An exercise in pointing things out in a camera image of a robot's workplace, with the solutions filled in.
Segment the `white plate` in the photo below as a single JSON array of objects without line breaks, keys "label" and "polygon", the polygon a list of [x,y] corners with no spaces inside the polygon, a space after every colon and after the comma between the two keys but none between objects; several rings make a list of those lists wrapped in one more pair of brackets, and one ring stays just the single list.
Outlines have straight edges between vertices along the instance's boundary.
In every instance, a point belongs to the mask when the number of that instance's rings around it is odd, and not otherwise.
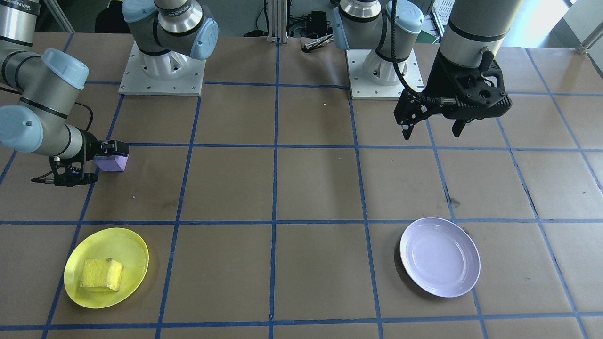
[{"label": "white plate", "polygon": [[471,238],[440,218],[410,224],[400,240],[400,257],[414,282],[440,297],[458,297],[471,291],[481,270],[478,249]]}]

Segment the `metal frame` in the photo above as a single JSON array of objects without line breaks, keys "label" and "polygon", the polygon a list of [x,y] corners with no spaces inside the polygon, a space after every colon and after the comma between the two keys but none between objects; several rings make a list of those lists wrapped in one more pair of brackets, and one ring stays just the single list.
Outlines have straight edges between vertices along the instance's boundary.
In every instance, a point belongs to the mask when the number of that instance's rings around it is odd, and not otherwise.
[{"label": "metal frame", "polygon": [[601,22],[580,44],[580,47],[578,47],[578,54],[585,54],[586,50],[596,44],[601,37],[603,37],[603,22]]},{"label": "metal frame", "polygon": [[[404,86],[402,83],[395,86],[382,86],[374,83],[362,69],[370,49],[353,49],[346,51],[347,69],[350,76],[350,87],[352,99],[359,100],[398,100]],[[406,66],[401,69],[406,82],[417,92],[421,92],[425,86],[421,79],[417,58],[414,50],[411,51],[406,61]]]},{"label": "metal frame", "polygon": [[61,29],[67,33],[75,33],[75,30],[67,16],[61,9],[61,6],[58,5],[57,0],[44,0],[46,2],[46,6],[48,6],[48,10],[54,16],[54,19],[57,21],[58,25]]},{"label": "metal frame", "polygon": [[140,50],[136,43],[132,46],[124,78],[119,93],[126,95],[180,95],[199,96],[203,85],[205,60],[187,58],[179,72],[183,75],[173,80],[157,80],[149,77],[142,68]]},{"label": "metal frame", "polygon": [[287,0],[268,1],[268,41],[287,43]]}]

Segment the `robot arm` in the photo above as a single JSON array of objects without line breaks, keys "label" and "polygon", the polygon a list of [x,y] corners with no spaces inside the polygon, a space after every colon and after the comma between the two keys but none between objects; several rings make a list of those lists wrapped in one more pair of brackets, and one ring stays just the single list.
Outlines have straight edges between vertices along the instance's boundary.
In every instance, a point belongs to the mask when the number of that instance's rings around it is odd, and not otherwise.
[{"label": "robot arm", "polygon": [[197,0],[126,0],[122,11],[145,55],[174,51],[205,60],[216,46],[218,24]]},{"label": "robot arm", "polygon": [[[65,123],[88,76],[88,68],[56,49],[31,52],[39,0],[0,2],[2,83],[21,94],[17,105],[0,107],[0,145],[50,157],[56,186],[90,184],[98,180],[84,172],[94,155],[127,155],[117,141],[101,142],[93,134]],[[80,163],[81,169],[73,166]]]},{"label": "robot arm", "polygon": [[522,0],[455,2],[425,90],[404,90],[394,111],[405,139],[414,124],[433,114],[455,120],[452,132],[458,137],[471,121],[497,118],[511,108],[494,57],[521,4]]},{"label": "robot arm", "polygon": [[[338,48],[374,49],[371,53],[391,64],[395,73],[385,71],[387,66],[383,63],[373,67],[377,77],[373,81],[391,86],[399,80],[404,85],[394,117],[402,125],[405,139],[410,138],[417,123],[433,114],[454,119],[452,131],[459,136],[474,119],[502,116],[511,108],[502,71],[494,57],[521,3],[522,0],[456,0],[422,92],[408,86],[400,72],[423,23],[414,4],[392,0],[381,11],[377,0],[341,0],[334,9],[333,34]],[[390,74],[389,79],[381,73]]]}]

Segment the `purple sponge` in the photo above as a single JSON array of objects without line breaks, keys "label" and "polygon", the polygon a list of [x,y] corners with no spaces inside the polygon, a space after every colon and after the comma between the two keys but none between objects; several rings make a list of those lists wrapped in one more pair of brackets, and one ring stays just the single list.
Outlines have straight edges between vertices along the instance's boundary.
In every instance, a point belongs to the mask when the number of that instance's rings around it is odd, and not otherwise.
[{"label": "purple sponge", "polygon": [[94,162],[104,172],[123,172],[128,162],[127,156],[95,156]]}]

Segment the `blue tape grid line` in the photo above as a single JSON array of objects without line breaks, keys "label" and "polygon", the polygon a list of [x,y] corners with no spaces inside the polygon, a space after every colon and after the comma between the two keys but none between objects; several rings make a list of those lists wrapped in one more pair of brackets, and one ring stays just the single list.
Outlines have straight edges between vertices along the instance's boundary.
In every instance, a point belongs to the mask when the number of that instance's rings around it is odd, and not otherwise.
[{"label": "blue tape grid line", "polygon": [[2,184],[2,182],[4,182],[4,178],[6,178],[6,174],[8,173],[8,169],[10,168],[10,165],[13,164],[14,157],[16,155],[17,155],[17,151],[13,151],[13,154],[10,155],[10,159],[6,163],[6,166],[4,167],[4,170],[2,171],[2,174],[0,175],[0,185]]},{"label": "blue tape grid line", "polygon": [[[177,142],[130,142],[131,146],[138,147],[188,147],[189,144]],[[224,148],[273,148],[273,144],[198,144],[193,143],[193,147],[224,147]],[[278,148],[348,148],[368,150],[453,150],[453,151],[502,151],[507,152],[508,147],[462,147],[462,146],[404,146],[404,145],[276,145]],[[512,148],[513,151],[532,151],[532,152],[590,152],[603,153],[599,148]]]},{"label": "blue tape grid line", "polygon": [[[578,149],[580,150],[580,153],[582,155],[582,158],[584,159],[584,162],[588,166],[591,175],[593,176],[594,180],[596,181],[597,185],[599,186],[599,190],[603,193],[603,188],[601,188],[601,183],[599,183],[599,180],[597,179],[597,177],[596,177],[596,175],[595,175],[592,167],[590,166],[588,160],[586,159],[586,156],[581,151],[580,144],[578,143],[578,140],[576,139],[576,137],[575,137],[572,129],[570,128],[570,126],[567,123],[565,117],[563,116],[563,113],[561,112],[561,109],[560,109],[559,105],[557,104],[557,101],[555,100],[555,97],[551,93],[551,89],[549,88],[549,85],[546,83],[546,80],[545,80],[544,76],[542,75],[542,73],[540,72],[538,66],[536,65],[536,62],[534,61],[534,58],[532,57],[532,54],[530,53],[529,49],[526,49],[526,52],[528,53],[528,57],[529,57],[530,61],[532,62],[532,65],[533,65],[534,69],[536,70],[536,73],[538,73],[538,76],[540,77],[540,80],[544,84],[544,86],[546,88],[546,91],[551,96],[551,99],[553,100],[553,103],[555,104],[555,108],[557,109],[557,112],[559,113],[559,115],[561,116],[561,119],[565,123],[567,131],[570,133],[570,135],[571,135],[574,143],[576,144],[576,147],[578,147]],[[576,317],[576,321],[578,322],[578,326],[580,327],[580,331],[582,332],[582,337],[584,339],[588,339],[588,335],[586,334],[586,330],[584,329],[584,324],[582,323],[582,319],[581,319],[580,315],[578,314],[578,310],[576,309],[576,305],[575,305],[575,303],[573,301],[572,295],[569,292],[569,289],[567,287],[567,283],[565,281],[565,278],[563,277],[563,273],[561,272],[561,269],[559,268],[559,263],[557,262],[557,259],[555,258],[555,254],[553,252],[553,249],[551,247],[549,239],[548,239],[548,237],[546,235],[545,228],[542,225],[542,221],[540,220],[540,216],[538,215],[538,211],[536,210],[536,206],[534,204],[534,201],[533,201],[533,199],[532,199],[532,197],[531,197],[531,195],[529,193],[528,186],[527,186],[527,184],[525,182],[525,179],[523,177],[521,169],[519,168],[519,165],[517,164],[517,160],[515,159],[515,155],[513,154],[513,151],[511,150],[511,147],[510,147],[510,144],[509,144],[509,140],[507,139],[507,136],[505,134],[505,130],[502,127],[502,124],[500,123],[500,119],[497,118],[497,122],[499,124],[500,131],[502,132],[503,137],[505,138],[505,143],[509,147],[509,153],[511,154],[511,158],[513,159],[513,163],[516,166],[517,173],[518,173],[518,175],[520,177],[520,180],[522,181],[522,185],[524,186],[524,189],[525,189],[525,191],[527,193],[530,205],[532,207],[532,210],[534,211],[534,216],[536,217],[536,219],[538,221],[538,227],[540,228],[540,232],[542,233],[542,237],[543,237],[543,239],[545,241],[546,248],[548,249],[549,254],[551,256],[551,259],[553,261],[553,264],[555,266],[555,271],[557,271],[557,275],[559,275],[559,280],[561,281],[561,284],[563,285],[563,290],[566,293],[567,300],[569,301],[569,304],[572,307],[572,312],[574,313],[574,316]]]},{"label": "blue tape grid line", "polygon": [[[71,42],[71,38],[67,42],[67,46],[65,47],[65,50],[67,50],[70,42]],[[124,96],[121,95],[119,97],[117,108],[115,109],[115,114],[113,115],[113,120],[111,121],[111,126],[109,127],[109,130],[107,132],[107,140],[109,140],[111,138],[111,135],[113,134],[113,129],[115,128],[115,122],[117,121],[117,118],[119,116],[119,110],[121,109],[121,105],[123,102],[124,102]],[[99,168],[96,169],[96,175],[98,175],[98,173],[99,173]],[[81,210],[80,219],[77,223],[77,226],[76,226],[75,232],[74,232],[74,236],[71,240],[71,246],[69,247],[69,254],[68,254],[68,257],[65,259],[65,261],[67,261],[67,259],[69,259],[69,255],[71,255],[71,253],[75,250],[75,246],[77,244],[77,239],[80,235],[80,230],[83,225],[84,216],[86,215],[88,205],[90,204],[90,198],[92,197],[92,191],[94,190],[95,186],[96,185],[93,183],[92,185],[90,185],[90,188],[88,189],[88,193],[86,195],[86,200],[84,201],[84,206],[82,207],[82,210]],[[48,318],[46,319],[46,325],[44,326],[44,331],[42,332],[41,339],[46,339],[46,337],[48,336],[48,331],[51,328],[52,319],[54,318],[54,313],[57,309],[58,300],[61,296],[61,292],[63,291],[63,285],[64,285],[63,275],[61,275],[61,278],[59,279],[59,282],[58,282],[57,290],[55,291],[55,294],[54,294],[54,299],[52,300],[50,312],[48,313]]]},{"label": "blue tape grid line", "polygon": [[75,33],[71,33],[69,35],[69,39],[67,40],[67,43],[65,44],[65,48],[63,48],[63,53],[67,53],[67,49],[69,49],[69,46],[71,45],[71,40],[73,40]]},{"label": "blue tape grid line", "polygon": [[356,170],[358,171],[358,183],[360,187],[360,201],[362,203],[362,222],[364,223],[364,236],[367,240],[368,267],[371,273],[371,284],[373,286],[373,299],[375,304],[375,315],[377,317],[377,329],[379,339],[383,339],[383,323],[381,322],[381,306],[379,304],[379,292],[377,290],[377,279],[375,276],[373,248],[371,246],[371,233],[368,223],[367,203],[364,195],[364,181],[362,179],[362,166],[360,160],[360,150],[358,148],[358,134],[356,132],[356,118],[354,116],[354,105],[352,99],[348,99],[350,105],[350,118],[352,120],[352,135],[354,137],[354,152],[356,153]]},{"label": "blue tape grid line", "polygon": [[[409,224],[414,220],[391,219],[367,220],[368,224]],[[537,219],[504,219],[504,218],[469,218],[455,219],[457,223],[538,223]],[[603,219],[540,219],[543,224],[603,224]],[[270,225],[272,220],[180,220],[180,225]],[[305,224],[363,224],[364,220],[276,220],[275,223],[283,225],[305,225]],[[0,225],[78,225],[74,220],[0,220]],[[173,220],[84,220],[82,225],[173,225]]]},{"label": "blue tape grid line", "polygon": [[274,289],[276,285],[276,192],[279,170],[279,80],[280,80],[280,38],[276,40],[276,73],[274,87],[274,159],[272,182],[272,220],[270,232],[270,295],[268,314],[268,339],[274,337]]},{"label": "blue tape grid line", "polygon": [[[603,312],[585,312],[581,317],[603,317]],[[571,312],[561,313],[526,313],[526,314],[490,314],[485,320],[539,319],[539,318],[573,318]],[[50,330],[70,329],[157,329],[157,328],[220,328],[220,327],[264,327],[291,325],[342,325],[342,324],[376,324],[376,323],[432,323],[477,321],[477,315],[456,315],[442,317],[407,317],[407,318],[360,318],[360,319],[325,319],[325,320],[275,320],[273,322],[190,322],[190,323],[113,323],[113,324],[66,324],[51,325]],[[44,325],[1,325],[0,331],[41,331]]]},{"label": "blue tape grid line", "polygon": [[161,337],[161,324],[163,323],[163,315],[165,314],[165,305],[168,300],[168,291],[169,291],[169,281],[172,276],[172,267],[174,265],[174,253],[176,251],[176,243],[178,240],[178,228],[180,226],[180,216],[182,215],[182,205],[185,199],[186,193],[186,181],[188,180],[188,173],[191,167],[191,158],[193,151],[193,142],[195,141],[195,134],[197,132],[197,124],[199,122],[199,113],[201,110],[201,98],[197,99],[197,108],[195,110],[195,119],[192,124],[191,131],[191,140],[189,143],[188,154],[186,156],[186,165],[185,171],[182,175],[182,186],[180,188],[180,198],[178,199],[178,209],[176,211],[176,219],[174,223],[174,233],[172,234],[172,244],[169,251],[169,260],[168,260],[168,268],[165,274],[165,282],[163,284],[163,294],[161,297],[161,305],[159,306],[159,316],[157,318],[157,331],[155,332],[155,338],[159,339]]},{"label": "blue tape grid line", "polygon": [[[448,184],[446,183],[446,177],[444,176],[444,169],[442,168],[440,156],[438,154],[438,150],[437,150],[436,144],[435,144],[434,134],[433,134],[433,131],[431,130],[431,125],[430,125],[428,119],[425,120],[425,124],[427,125],[427,132],[429,134],[429,140],[431,141],[431,145],[434,150],[435,162],[438,165],[438,172],[440,173],[440,180],[442,181],[444,194],[446,196],[446,203],[448,204],[448,211],[450,212],[450,220],[452,220],[453,223],[457,223],[458,220],[456,219],[456,216],[454,213],[454,208],[452,207],[452,199],[450,198],[450,192],[448,191]],[[484,336],[484,339],[488,339],[488,331],[486,330],[484,316],[482,315],[482,309],[481,309],[481,306],[479,305],[478,294],[475,291],[475,287],[472,288],[471,294],[473,296],[475,310],[478,314],[479,326],[482,329],[482,335]]]}]

